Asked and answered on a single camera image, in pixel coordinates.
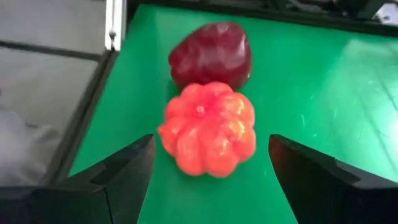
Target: bell pepper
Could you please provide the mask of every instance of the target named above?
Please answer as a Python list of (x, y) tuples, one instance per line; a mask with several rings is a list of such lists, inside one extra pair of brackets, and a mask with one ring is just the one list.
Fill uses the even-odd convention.
[(190, 84), (171, 99), (157, 131), (184, 173), (226, 177), (254, 154), (253, 126), (250, 101), (227, 84), (212, 82)]
[(252, 54), (248, 36), (233, 22), (206, 24), (173, 49), (169, 64), (179, 89), (191, 83), (223, 82), (238, 90), (251, 76)]

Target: green board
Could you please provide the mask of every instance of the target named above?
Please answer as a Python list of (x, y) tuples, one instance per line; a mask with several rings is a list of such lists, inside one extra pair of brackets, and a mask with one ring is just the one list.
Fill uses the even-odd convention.
[(249, 36), (254, 71), (242, 92), (256, 109), (257, 151), (228, 178), (193, 178), (157, 137), (140, 224), (296, 223), (269, 159), (272, 133), (398, 180), (397, 39), (155, 6), (136, 12), (70, 175), (155, 133), (177, 94), (168, 54), (216, 21)]

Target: red bell pepper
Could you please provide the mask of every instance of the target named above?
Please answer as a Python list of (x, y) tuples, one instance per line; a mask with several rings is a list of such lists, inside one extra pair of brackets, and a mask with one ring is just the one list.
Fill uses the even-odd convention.
[(158, 133), (165, 150), (189, 175), (226, 177), (256, 150), (254, 108), (227, 84), (191, 84), (173, 98)]

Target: white cloth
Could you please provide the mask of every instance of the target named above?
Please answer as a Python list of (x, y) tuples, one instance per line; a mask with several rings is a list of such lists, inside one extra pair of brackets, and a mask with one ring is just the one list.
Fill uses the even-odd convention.
[(0, 186), (37, 185), (59, 144), (50, 126), (26, 125), (0, 106)]

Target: gray floor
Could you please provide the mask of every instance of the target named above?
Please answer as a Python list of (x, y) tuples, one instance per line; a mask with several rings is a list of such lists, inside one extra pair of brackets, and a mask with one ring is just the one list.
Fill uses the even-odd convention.
[[(1, 0), (0, 40), (104, 49), (105, 2)], [(0, 48), (0, 105), (64, 131), (96, 62)]]

